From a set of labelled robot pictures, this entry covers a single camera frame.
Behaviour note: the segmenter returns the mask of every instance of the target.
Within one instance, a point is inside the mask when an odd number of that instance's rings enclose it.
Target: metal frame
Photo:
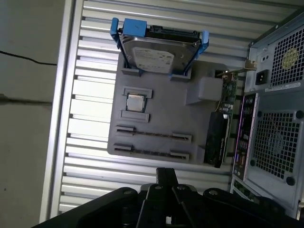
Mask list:
[[[47,162],[44,175],[42,202],[39,221],[43,222],[48,218],[49,202],[52,199],[52,184],[54,174],[54,164],[56,162],[56,152],[58,143],[58,127],[60,125],[60,113],[63,101],[65,74],[68,58],[68,47],[70,43],[71,34],[71,20],[74,16],[74,1],[66,0],[64,6],[63,22],[61,29],[59,57],[57,65],[56,84],[53,99],[51,125],[49,131],[49,140],[47,148]]]

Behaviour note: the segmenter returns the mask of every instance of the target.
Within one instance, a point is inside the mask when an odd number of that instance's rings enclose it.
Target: fan grille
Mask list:
[[[254,158],[256,166],[281,179],[294,170],[299,123],[293,113],[263,113],[257,122]]]
[[[275,47],[271,84],[278,86],[303,79],[304,29],[278,42]]]

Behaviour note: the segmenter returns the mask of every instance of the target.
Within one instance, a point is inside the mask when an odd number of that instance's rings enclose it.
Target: rear io panel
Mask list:
[[[247,95],[243,98],[241,118],[239,123],[237,146],[234,160],[234,174],[240,179],[244,178],[249,145],[252,134],[252,124],[255,116],[257,94]]]

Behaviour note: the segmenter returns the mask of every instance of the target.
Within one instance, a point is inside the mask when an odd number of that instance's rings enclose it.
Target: blue plastic bracket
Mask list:
[[[112,24],[111,24],[111,28],[110,28],[110,35],[113,38],[113,40],[115,41],[117,48],[120,49],[120,41],[119,41],[119,34],[118,34],[118,23],[119,20],[118,18],[113,18],[112,19]]]
[[[133,37],[144,37],[146,35],[147,22],[126,18],[123,23],[123,34]]]
[[[204,30],[204,31],[202,32],[202,39],[201,39],[201,41],[202,41],[202,44],[201,44],[201,46],[200,46],[200,48],[199,48],[199,51],[198,51],[198,53],[197,53],[197,58],[198,58],[199,55],[202,54],[202,53],[208,48],[208,46],[209,46],[209,32],[208,32],[208,31]]]

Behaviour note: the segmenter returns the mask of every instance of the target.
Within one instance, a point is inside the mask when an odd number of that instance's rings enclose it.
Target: black cable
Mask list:
[[[9,98],[4,94],[0,94],[0,105],[47,105],[51,106],[52,102],[49,101],[38,101],[38,100],[30,100],[30,99],[23,99],[23,98]]]
[[[4,54],[4,55],[7,55],[7,56],[12,56],[12,57],[17,57],[17,58],[23,58],[23,59],[32,61],[32,62],[37,63],[37,64],[41,64],[41,65],[57,66],[56,63],[43,63],[43,62],[36,61],[36,60],[34,60],[34,59],[32,59],[32,58],[29,58],[29,57],[14,55],[14,54],[11,54],[11,53],[8,53],[8,52],[5,52],[5,51],[0,51],[0,53],[1,53],[1,54]]]

